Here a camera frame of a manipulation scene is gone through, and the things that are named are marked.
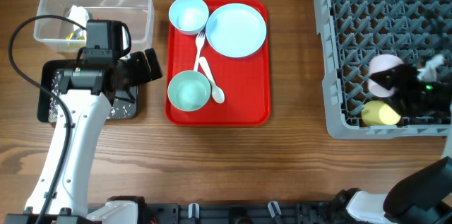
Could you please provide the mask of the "light blue bowl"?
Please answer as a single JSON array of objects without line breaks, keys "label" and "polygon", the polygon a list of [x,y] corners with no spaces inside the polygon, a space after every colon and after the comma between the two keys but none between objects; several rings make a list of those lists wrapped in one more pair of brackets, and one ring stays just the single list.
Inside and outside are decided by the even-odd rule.
[{"label": "light blue bowl", "polygon": [[206,26],[210,12],[204,0],[176,0],[169,8],[170,23],[184,35],[197,35]]}]

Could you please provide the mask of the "green bowl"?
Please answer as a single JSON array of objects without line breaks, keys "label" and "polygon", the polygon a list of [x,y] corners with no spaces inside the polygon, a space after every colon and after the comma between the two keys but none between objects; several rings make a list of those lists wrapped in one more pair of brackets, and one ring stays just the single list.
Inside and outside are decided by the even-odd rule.
[{"label": "green bowl", "polygon": [[186,70],[175,75],[167,87],[167,96],[178,110],[193,112],[201,109],[210,99],[209,80],[200,72]]}]

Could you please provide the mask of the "pink plastic cup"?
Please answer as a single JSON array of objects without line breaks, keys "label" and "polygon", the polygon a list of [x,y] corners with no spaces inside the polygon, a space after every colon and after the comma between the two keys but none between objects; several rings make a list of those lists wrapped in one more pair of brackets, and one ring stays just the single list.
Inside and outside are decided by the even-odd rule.
[{"label": "pink plastic cup", "polygon": [[[393,67],[401,65],[401,64],[404,64],[404,62],[399,57],[392,55],[392,54],[381,54],[370,60],[369,76],[373,75],[374,73],[392,69]],[[367,81],[367,88],[370,93],[372,93],[376,97],[380,97],[380,98],[390,97],[396,91],[395,88],[387,90],[387,89],[383,88],[382,86],[380,86],[379,84],[377,84],[375,81],[371,80],[370,78]]]}]

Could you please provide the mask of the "yellow snack wrapper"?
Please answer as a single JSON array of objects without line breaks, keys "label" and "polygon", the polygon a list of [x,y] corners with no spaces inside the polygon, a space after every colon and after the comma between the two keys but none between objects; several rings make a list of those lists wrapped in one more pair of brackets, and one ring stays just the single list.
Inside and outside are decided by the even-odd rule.
[{"label": "yellow snack wrapper", "polygon": [[70,35],[66,37],[67,40],[82,40],[86,41],[86,31],[82,28],[74,30]]}]

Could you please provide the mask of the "yellow plastic cup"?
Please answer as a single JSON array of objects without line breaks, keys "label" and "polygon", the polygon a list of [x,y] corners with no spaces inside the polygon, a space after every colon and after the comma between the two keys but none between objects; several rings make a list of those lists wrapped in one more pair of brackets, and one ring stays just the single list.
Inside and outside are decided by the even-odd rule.
[{"label": "yellow plastic cup", "polygon": [[401,119],[401,116],[391,106],[380,100],[366,103],[361,117],[367,126],[395,125]]}]

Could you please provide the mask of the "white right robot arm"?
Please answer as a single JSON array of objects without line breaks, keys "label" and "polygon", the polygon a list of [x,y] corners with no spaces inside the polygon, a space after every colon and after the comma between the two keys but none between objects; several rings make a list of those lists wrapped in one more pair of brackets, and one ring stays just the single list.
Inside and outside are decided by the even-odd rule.
[{"label": "white right robot arm", "polygon": [[[405,101],[408,108],[451,111],[451,86],[421,81],[417,69],[398,65],[372,73],[370,79]],[[444,198],[451,194],[451,146],[440,160],[397,183],[387,194],[356,191],[345,207],[347,214],[362,223],[450,223],[451,206]]]}]

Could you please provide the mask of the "white plastic spoon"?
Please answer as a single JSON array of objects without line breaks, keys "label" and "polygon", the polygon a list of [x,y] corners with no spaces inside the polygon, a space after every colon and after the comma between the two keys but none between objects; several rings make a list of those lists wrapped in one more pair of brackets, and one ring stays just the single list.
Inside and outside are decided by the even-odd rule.
[{"label": "white plastic spoon", "polygon": [[215,79],[213,78],[212,72],[210,70],[208,61],[205,57],[199,58],[199,64],[204,71],[207,79],[211,84],[211,95],[216,103],[222,104],[225,101],[225,94],[223,90],[216,84]]}]

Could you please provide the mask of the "light blue plate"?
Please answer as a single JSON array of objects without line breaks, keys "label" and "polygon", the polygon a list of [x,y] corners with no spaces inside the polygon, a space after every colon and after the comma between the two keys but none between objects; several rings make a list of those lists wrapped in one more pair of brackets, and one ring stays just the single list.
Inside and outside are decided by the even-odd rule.
[{"label": "light blue plate", "polygon": [[253,7],[232,3],[214,10],[206,23],[209,45],[229,58],[243,58],[258,51],[266,40],[267,26]]}]

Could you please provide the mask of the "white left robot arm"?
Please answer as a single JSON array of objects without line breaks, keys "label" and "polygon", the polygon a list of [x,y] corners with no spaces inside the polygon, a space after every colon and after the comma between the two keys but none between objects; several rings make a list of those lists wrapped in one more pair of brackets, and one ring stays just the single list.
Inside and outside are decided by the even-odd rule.
[{"label": "white left robot arm", "polygon": [[59,94],[22,71],[18,74],[59,104],[49,152],[22,214],[9,213],[6,223],[152,223],[142,196],[113,196],[88,210],[88,184],[100,132],[117,92],[162,78],[154,49],[131,52],[131,33],[117,20],[89,20],[81,28],[86,46],[64,68]]}]

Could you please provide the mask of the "white tissue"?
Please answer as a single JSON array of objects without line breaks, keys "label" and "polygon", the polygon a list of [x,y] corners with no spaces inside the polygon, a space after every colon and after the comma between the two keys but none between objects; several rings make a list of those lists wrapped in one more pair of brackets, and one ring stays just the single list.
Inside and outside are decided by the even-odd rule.
[{"label": "white tissue", "polygon": [[90,19],[88,11],[84,7],[76,5],[72,5],[66,13],[66,17],[83,27],[87,25],[87,22]]}]

